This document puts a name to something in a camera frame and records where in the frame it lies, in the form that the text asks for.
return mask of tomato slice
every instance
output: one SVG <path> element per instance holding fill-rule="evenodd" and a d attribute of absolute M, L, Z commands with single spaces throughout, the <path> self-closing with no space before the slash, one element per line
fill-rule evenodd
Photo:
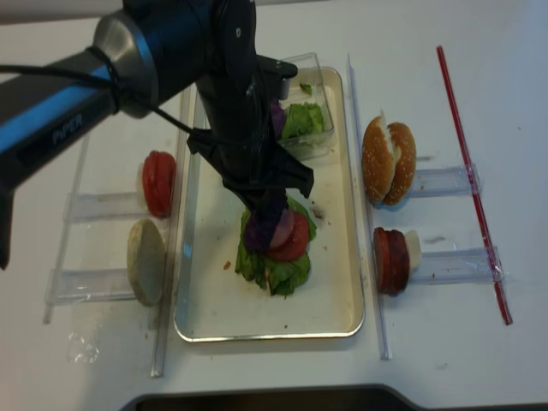
<path fill-rule="evenodd" d="M 400 231 L 373 232 L 373 247 L 377 265 L 377 289 L 380 294 L 397 295 L 408 285 L 409 254 L 405 237 Z"/>
<path fill-rule="evenodd" d="M 167 152 L 151 151 L 143 165 L 143 192 L 148 211 L 158 218 L 171 212 L 175 159 Z"/>
<path fill-rule="evenodd" d="M 289 239 L 282 246 L 266 252 L 266 256 L 275 261 L 295 261 L 307 250 L 308 219 L 296 211 L 292 213 L 295 222 Z"/>
<path fill-rule="evenodd" d="M 390 294 L 392 292 L 390 284 L 390 250 L 388 248 L 388 236 L 382 227 L 377 227 L 373 231 L 373 248 L 377 266 L 378 292 Z"/>
<path fill-rule="evenodd" d="M 167 152 L 158 154 L 156 166 L 156 189 L 158 199 L 165 217 L 171 214 L 171 193 L 173 192 L 173 180 L 175 179 L 175 159 Z"/>
<path fill-rule="evenodd" d="M 283 209 L 280 222 L 276 226 L 272 236 L 270 248 L 281 247 L 291 236 L 295 226 L 295 214 L 290 209 Z"/>
<path fill-rule="evenodd" d="M 388 233 L 388 247 L 390 250 L 390 276 L 393 295 L 401 293 L 408 285 L 409 280 L 409 252 L 405 237 L 401 231 L 393 229 Z"/>

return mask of tray rim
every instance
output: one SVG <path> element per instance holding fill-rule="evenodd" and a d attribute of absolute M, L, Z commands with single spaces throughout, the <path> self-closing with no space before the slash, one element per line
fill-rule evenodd
<path fill-rule="evenodd" d="M 344 138 L 346 139 L 346 147 L 347 147 L 347 154 L 348 154 L 348 167 L 350 168 L 350 163 L 351 163 L 350 151 L 349 151 L 350 147 L 348 145 L 348 130 L 347 130 L 347 124 L 346 124 L 346 110 L 345 110 L 345 104 L 344 104 L 343 78 L 341 77 L 340 73 L 332 67 L 321 66 L 319 69 L 322 71 L 322 77 L 323 77 L 324 72 L 331 72 L 331 74 L 335 75 L 336 78 L 337 78 L 337 84 L 340 85 L 341 110 L 342 110 L 342 127 L 343 127 L 343 130 L 344 130 Z M 196 103 L 195 103 L 196 99 L 192 98 L 191 101 L 192 101 L 192 103 L 189 105 L 189 108 L 188 108 L 188 119 L 193 118 L 193 124 L 194 124 L 194 112 L 195 112 L 195 109 L 196 109 Z M 333 124 L 333 132 L 335 132 L 335 129 L 336 129 L 335 125 Z M 184 175 L 184 178 L 183 178 L 184 186 L 185 186 L 184 187 L 185 193 L 186 193 L 186 190 L 188 189 L 188 173 L 189 173 L 190 166 L 191 166 L 190 163 L 191 163 L 190 161 L 185 160 L 185 175 Z M 350 168 L 350 170 L 348 170 L 348 173 L 349 173 L 350 177 L 352 178 L 351 168 Z M 355 199 L 354 199 L 355 194 L 354 194 L 354 188 L 352 187 L 352 183 L 350 183 L 350 190 L 351 190 L 351 193 L 352 193 L 351 198 L 352 198 L 352 201 L 354 203 L 354 213 L 353 213 L 352 219 L 354 220 L 354 226 L 356 228 L 356 233 L 355 233 L 356 238 L 355 238 L 354 244 L 356 246 L 356 255 L 358 257 L 360 257 L 360 242 L 359 242 L 359 238 L 358 238 L 358 235 L 357 235 L 358 226 L 357 226 L 356 215 L 355 215 L 355 213 L 357 211 L 355 210 Z M 178 273 L 180 273 L 181 264 L 182 264 L 182 259 L 179 259 L 178 267 L 177 267 L 177 272 Z M 175 330 L 176 330 L 177 334 L 179 335 L 179 337 L 187 343 L 220 343 L 220 342 L 235 342 L 235 341 L 292 340 L 292 339 L 320 339 L 320 338 L 325 339 L 325 338 L 346 338 L 346 337 L 351 337 L 361 329 L 362 325 L 365 322 L 365 317 L 366 317 L 366 294 L 365 294 L 364 285 L 363 285 L 361 268 L 362 268 L 361 263 L 359 262 L 358 263 L 358 270 L 360 271 L 360 274 L 359 274 L 360 281 L 359 281 L 359 283 L 360 283 L 360 295 L 361 295 L 361 304 L 359 304 L 359 306 L 361 307 L 361 316 L 360 316 L 360 319 L 355 323 L 355 327 L 348 330 L 348 331 L 308 332 L 308 333 L 291 333 L 291 334 L 264 334 L 264 335 L 250 334 L 250 335 L 244 335 L 244 336 L 226 336 L 226 337 L 223 337 L 223 336 L 220 336 L 220 337 L 191 337 L 191 336 L 185 334 L 185 332 L 183 332 L 183 330 L 181 330 L 179 328 L 179 325 L 177 324 L 177 309 L 176 309 L 176 306 L 177 306 L 177 302 L 178 302 L 178 298 L 179 298 L 179 295 L 178 295 L 179 294 L 178 281 L 177 281 L 177 285 L 176 285 L 176 302 L 174 304 L 174 310 L 173 310 L 173 324 L 174 324 Z"/>

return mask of purple onion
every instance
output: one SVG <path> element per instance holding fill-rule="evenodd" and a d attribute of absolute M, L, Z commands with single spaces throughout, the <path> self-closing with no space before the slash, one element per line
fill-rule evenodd
<path fill-rule="evenodd" d="M 271 190 L 268 206 L 261 213 L 254 211 L 243 231 L 243 245 L 248 251 L 268 250 L 284 208 L 288 207 L 285 190 Z"/>
<path fill-rule="evenodd" d="M 275 98 L 271 100 L 271 116 L 272 125 L 274 126 L 274 135 L 276 136 L 276 140 L 278 140 L 282 135 L 287 116 L 285 115 L 283 108 L 280 106 L 280 102 Z"/>

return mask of top bun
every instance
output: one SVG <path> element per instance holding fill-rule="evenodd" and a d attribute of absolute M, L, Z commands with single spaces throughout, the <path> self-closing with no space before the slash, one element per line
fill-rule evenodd
<path fill-rule="evenodd" d="M 363 134 L 361 169 L 366 194 L 373 203 L 379 203 L 390 191 L 396 172 L 394 148 L 384 113 L 372 119 Z"/>
<path fill-rule="evenodd" d="M 394 147 L 396 173 L 392 180 L 390 191 L 383 199 L 383 203 L 394 206 L 399 203 L 413 183 L 417 161 L 417 150 L 414 138 L 409 127 L 401 122 L 389 124 L 390 136 Z"/>

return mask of metal tray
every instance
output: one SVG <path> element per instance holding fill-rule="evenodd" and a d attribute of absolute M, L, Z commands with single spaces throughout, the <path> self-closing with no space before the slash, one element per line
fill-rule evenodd
<path fill-rule="evenodd" d="M 221 178 L 199 156 L 191 157 L 183 178 L 182 249 L 175 326 L 191 343 L 274 338 L 349 337 L 364 319 L 360 259 L 354 220 L 353 178 L 345 128 L 340 75 L 322 68 L 335 136 L 327 155 L 308 160 L 315 183 L 310 199 L 290 194 L 315 219 L 318 236 L 309 249 L 312 271 L 307 282 L 287 298 L 270 297 L 255 283 L 235 274 L 243 204 L 224 189 Z M 206 116 L 199 98 L 194 126 Z"/>

